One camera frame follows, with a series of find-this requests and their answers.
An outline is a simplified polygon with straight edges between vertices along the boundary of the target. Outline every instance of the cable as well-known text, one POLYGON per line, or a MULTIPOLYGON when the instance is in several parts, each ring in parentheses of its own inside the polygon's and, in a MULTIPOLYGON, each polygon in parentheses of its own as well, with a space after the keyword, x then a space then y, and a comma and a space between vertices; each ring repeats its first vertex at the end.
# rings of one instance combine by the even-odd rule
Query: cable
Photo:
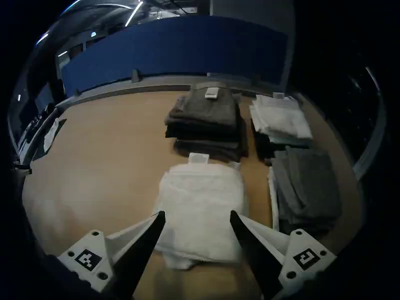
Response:
POLYGON ((173 5, 175 5, 177 8, 179 8, 180 10, 182 10, 185 14, 188 15, 188 12, 185 11, 178 3, 176 3, 174 0, 169 0, 173 5))

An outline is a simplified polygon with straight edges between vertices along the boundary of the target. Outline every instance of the ceiling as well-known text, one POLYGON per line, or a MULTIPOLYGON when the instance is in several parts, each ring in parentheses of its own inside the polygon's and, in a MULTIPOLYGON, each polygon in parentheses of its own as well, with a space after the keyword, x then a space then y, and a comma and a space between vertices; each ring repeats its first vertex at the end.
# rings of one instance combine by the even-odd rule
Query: ceiling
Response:
MULTIPOLYGON (((138 0, 77 0, 49 28, 47 40, 63 40, 74 34, 96 29, 124 26, 137 7, 138 0)), ((187 15, 180 8, 196 8, 195 0, 144 0, 129 25, 187 15)))

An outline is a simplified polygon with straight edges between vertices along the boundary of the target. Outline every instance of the white tag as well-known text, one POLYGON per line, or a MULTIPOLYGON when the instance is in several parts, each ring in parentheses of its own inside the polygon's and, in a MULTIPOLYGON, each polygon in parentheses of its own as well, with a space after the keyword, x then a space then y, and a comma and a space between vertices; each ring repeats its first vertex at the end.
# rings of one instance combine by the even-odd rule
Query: white tag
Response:
POLYGON ((189 154, 189 164, 205 164, 209 163, 209 154, 202 154, 202 153, 194 153, 191 152, 189 154))
POLYGON ((285 99, 285 93, 284 92, 273 92, 272 97, 275 99, 285 99))
POLYGON ((240 162, 236 162, 236 161, 230 161, 228 163, 228 166, 231 167, 232 169, 237 170, 237 171, 240 171, 240 169, 241 169, 241 163, 240 162))
POLYGON ((209 87, 205 92, 206 99, 217 99, 218 98, 218 91, 220 90, 219 87, 209 87))

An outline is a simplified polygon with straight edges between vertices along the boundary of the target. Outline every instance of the light gray towel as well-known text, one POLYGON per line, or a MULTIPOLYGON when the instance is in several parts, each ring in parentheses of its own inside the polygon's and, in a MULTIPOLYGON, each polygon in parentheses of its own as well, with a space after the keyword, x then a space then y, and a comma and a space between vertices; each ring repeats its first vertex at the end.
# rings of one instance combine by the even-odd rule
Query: light gray towel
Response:
POLYGON ((339 190, 326 152, 286 147, 286 151, 275 152, 272 166, 281 219, 299 224, 340 216, 339 190))

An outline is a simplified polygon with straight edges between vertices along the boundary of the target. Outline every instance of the wall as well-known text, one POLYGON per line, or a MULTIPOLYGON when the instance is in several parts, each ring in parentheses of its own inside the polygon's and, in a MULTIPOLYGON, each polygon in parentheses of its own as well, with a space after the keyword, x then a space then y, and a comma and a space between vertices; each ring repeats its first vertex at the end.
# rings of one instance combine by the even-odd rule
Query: wall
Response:
POLYGON ((165 74, 229 74, 279 85, 286 34, 234 18, 185 16, 129 26, 62 69, 67 96, 111 82, 165 74))
POLYGON ((70 58, 67 54, 62 55, 61 57, 58 57, 59 54, 63 53, 64 51, 70 50, 72 47, 83 44, 83 51, 86 50, 86 42, 91 41, 91 40, 96 40, 98 38, 106 37, 108 35, 106 30, 101 30, 101 29, 95 29, 95 30, 88 30, 84 31, 81 33, 78 33, 74 36, 71 36, 69 40, 57 51, 57 54, 55 56, 55 61, 56 61, 56 67, 57 67, 57 77, 61 79, 61 70, 60 70, 60 65, 61 69, 70 62, 70 58), (94 37, 91 37, 91 33, 95 31, 96 35, 94 37))
POLYGON ((210 0, 210 15, 252 22, 287 35, 279 90, 286 89, 295 48, 296 18, 292 0, 210 0))

